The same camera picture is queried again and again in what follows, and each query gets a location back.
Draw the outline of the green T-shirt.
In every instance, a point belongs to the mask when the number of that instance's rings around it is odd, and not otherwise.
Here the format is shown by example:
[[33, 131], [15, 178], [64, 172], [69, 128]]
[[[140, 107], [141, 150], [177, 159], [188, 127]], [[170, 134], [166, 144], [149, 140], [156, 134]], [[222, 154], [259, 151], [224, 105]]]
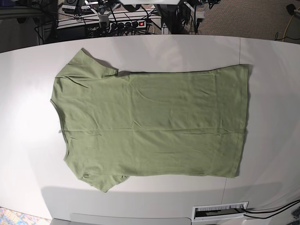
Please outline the green T-shirt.
[[248, 113], [247, 64], [120, 76], [80, 50], [51, 103], [77, 179], [102, 192], [131, 176], [234, 178]]

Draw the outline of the white power strip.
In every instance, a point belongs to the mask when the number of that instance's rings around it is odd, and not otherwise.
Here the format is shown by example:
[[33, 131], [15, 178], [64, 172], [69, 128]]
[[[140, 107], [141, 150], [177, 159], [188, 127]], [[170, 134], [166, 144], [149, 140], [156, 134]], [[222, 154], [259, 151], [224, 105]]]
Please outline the white power strip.
[[133, 22], [110, 22], [109, 23], [111, 30], [142, 30], [146, 29], [147, 23], [146, 21], [133, 21]]

